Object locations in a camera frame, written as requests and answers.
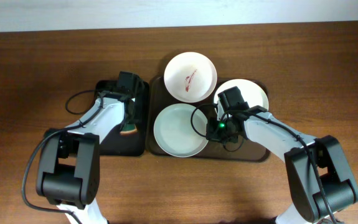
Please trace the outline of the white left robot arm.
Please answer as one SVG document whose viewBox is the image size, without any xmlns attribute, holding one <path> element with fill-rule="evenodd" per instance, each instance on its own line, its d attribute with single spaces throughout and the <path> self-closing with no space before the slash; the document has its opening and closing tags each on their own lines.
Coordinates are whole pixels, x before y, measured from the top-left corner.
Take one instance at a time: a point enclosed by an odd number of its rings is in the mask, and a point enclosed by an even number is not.
<svg viewBox="0 0 358 224">
<path fill-rule="evenodd" d="M 101 156 L 140 156 L 144 152 L 149 85 L 137 74 L 120 72 L 102 80 L 94 102 L 81 118 L 50 129 L 40 153 L 35 190 L 66 214 L 70 223 L 108 223 L 96 200 Z"/>
</svg>

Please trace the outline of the brown serving tray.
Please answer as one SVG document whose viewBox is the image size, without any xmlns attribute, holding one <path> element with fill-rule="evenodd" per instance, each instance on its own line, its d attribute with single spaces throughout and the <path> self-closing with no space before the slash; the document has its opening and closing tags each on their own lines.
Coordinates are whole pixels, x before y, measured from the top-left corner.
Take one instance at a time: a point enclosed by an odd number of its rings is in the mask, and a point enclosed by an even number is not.
<svg viewBox="0 0 358 224">
<path fill-rule="evenodd" d="M 156 77 L 151 82 L 151 90 L 149 97 L 149 118 L 146 134 L 146 150 L 155 156 L 166 156 L 169 154 L 164 152 L 157 144 L 153 126 L 157 115 L 167 106 L 178 103 L 166 89 L 163 77 Z M 270 156 L 270 151 L 263 146 L 245 140 L 238 139 L 236 144 L 227 144 L 223 146 L 217 142 L 208 142 L 206 147 L 198 154 L 194 155 L 197 159 L 217 159 L 226 161 L 242 161 L 242 162 L 263 162 Z"/>
</svg>

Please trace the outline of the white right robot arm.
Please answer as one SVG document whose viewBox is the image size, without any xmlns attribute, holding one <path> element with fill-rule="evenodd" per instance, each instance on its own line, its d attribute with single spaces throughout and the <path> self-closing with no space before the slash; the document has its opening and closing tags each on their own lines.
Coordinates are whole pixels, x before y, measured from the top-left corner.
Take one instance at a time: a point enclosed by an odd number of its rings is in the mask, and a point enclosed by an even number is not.
<svg viewBox="0 0 358 224">
<path fill-rule="evenodd" d="M 336 212 L 358 202 L 358 185 L 339 141 L 304 134 L 262 106 L 249 107 L 238 87 L 217 95 L 218 117 L 206 138 L 221 144 L 241 136 L 279 157 L 286 166 L 292 204 L 272 223 L 339 223 Z"/>
</svg>

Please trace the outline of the black small tray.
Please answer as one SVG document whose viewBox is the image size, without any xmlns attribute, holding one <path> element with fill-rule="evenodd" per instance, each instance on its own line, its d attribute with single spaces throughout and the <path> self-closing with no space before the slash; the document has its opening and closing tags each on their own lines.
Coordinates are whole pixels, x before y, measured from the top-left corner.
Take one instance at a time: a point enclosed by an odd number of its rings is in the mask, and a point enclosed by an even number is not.
<svg viewBox="0 0 358 224">
<path fill-rule="evenodd" d="M 102 80 L 96 85 L 99 91 L 109 91 L 107 98 L 113 98 L 112 91 L 116 86 L 115 80 Z M 146 130 L 148 125 L 149 111 L 149 84 L 144 82 L 142 120 L 139 123 L 124 122 L 124 105 L 118 101 L 118 105 L 122 107 L 122 116 L 117 112 L 113 112 L 107 116 L 108 121 L 118 121 L 108 127 L 108 134 L 100 139 L 100 154 L 102 156 L 140 156 L 144 152 Z M 120 129 L 124 124 L 135 124 L 138 132 L 131 135 L 120 135 Z"/>
</svg>

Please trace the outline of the orange green sponge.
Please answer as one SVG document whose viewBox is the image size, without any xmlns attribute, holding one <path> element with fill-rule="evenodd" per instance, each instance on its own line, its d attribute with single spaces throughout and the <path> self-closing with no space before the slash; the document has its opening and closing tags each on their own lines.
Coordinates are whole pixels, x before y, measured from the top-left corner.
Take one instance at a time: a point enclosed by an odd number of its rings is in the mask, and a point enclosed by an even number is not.
<svg viewBox="0 0 358 224">
<path fill-rule="evenodd" d="M 138 129 L 135 124 L 124 124 L 120 129 L 120 135 L 122 136 L 136 134 L 137 132 Z"/>
</svg>

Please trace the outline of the pale green plate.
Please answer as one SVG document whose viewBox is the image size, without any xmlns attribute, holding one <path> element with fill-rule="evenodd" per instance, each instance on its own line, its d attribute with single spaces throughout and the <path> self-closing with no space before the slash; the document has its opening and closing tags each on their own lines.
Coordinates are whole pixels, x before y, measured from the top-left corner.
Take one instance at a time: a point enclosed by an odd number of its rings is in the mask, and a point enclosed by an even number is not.
<svg viewBox="0 0 358 224">
<path fill-rule="evenodd" d="M 154 122 L 158 146 L 175 157 L 191 157 L 202 151 L 206 140 L 207 118 L 195 106 L 177 103 L 164 108 Z"/>
</svg>

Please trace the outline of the cream plate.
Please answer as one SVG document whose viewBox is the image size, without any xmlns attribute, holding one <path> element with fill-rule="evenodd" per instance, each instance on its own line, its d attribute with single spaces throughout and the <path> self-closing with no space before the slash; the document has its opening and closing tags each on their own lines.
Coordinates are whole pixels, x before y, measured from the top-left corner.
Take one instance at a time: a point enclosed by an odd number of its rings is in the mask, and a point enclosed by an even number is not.
<svg viewBox="0 0 358 224">
<path fill-rule="evenodd" d="M 218 94 L 220 92 L 235 86 L 238 87 L 244 101 L 248 103 L 249 107 L 262 106 L 269 110 L 269 101 L 266 92 L 255 82 L 246 79 L 233 79 L 221 84 L 215 91 L 213 103 L 218 103 Z"/>
</svg>

